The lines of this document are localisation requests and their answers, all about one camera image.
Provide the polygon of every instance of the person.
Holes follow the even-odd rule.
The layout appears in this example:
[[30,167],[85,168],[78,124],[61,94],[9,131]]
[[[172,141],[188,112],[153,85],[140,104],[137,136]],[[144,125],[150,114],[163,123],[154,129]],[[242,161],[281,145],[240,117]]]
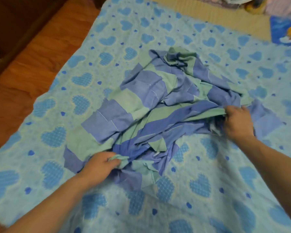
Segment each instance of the person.
[[[268,188],[291,218],[291,158],[264,145],[253,134],[249,110],[227,106],[224,130],[254,164]],[[101,183],[120,160],[113,152],[93,156],[83,170],[7,229],[6,233],[58,232],[69,212],[90,188]]]

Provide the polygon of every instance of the wooden cabinet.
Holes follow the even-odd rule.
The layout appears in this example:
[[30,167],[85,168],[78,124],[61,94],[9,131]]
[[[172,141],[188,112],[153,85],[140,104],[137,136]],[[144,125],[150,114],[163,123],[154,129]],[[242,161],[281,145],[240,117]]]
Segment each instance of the wooden cabinet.
[[0,0],[0,72],[66,0]]

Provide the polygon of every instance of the person's left arm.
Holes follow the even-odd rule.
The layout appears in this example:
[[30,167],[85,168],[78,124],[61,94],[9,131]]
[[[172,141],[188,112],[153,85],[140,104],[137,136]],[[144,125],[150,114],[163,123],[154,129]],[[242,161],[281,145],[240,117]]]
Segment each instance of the person's left arm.
[[9,227],[6,233],[55,233],[58,232],[73,207],[90,188],[101,183],[111,170],[120,164],[113,152],[97,153],[83,170],[67,180],[53,194]]

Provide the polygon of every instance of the floor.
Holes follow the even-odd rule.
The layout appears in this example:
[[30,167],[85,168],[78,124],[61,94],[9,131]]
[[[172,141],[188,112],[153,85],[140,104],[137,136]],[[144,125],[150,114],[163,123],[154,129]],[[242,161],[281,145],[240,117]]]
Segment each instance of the floor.
[[0,75],[0,147],[48,91],[98,14],[91,0],[68,0]]

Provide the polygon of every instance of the light blue bed sheet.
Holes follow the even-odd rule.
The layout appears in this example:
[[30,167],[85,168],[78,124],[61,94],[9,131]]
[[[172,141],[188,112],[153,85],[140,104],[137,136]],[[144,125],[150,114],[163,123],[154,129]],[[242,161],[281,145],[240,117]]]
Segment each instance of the light blue bed sheet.
[[[73,174],[68,130],[98,109],[142,50],[181,46],[238,82],[285,125],[263,142],[291,156],[291,47],[262,42],[147,0],[107,0],[81,48],[0,149],[0,222],[14,223]],[[62,232],[291,232],[291,220],[245,155],[223,137],[185,136],[155,185],[110,180],[89,191]]]

